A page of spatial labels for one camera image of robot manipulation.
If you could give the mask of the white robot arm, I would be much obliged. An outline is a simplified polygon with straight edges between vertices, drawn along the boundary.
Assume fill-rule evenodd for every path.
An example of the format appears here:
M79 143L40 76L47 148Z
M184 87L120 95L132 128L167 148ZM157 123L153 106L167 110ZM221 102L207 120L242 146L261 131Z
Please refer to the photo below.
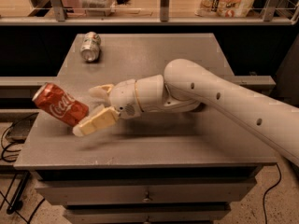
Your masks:
M299 108L251 91L185 59L171 61L161 75L89 89L105 102L74 128L85 136L146 112L192 111L210 105L299 165Z

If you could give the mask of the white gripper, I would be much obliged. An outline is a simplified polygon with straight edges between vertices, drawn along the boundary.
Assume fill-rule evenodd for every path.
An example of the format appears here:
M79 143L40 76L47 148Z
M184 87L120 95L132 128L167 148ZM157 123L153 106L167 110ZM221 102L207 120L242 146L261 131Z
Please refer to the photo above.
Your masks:
M133 119L140 117L142 109L136 95L136 80L129 79L118 83L100 85L88 90L91 97L113 106L99 105L86 118L82 119L72 130L75 136L81 137L95 133L114 125L119 117Z

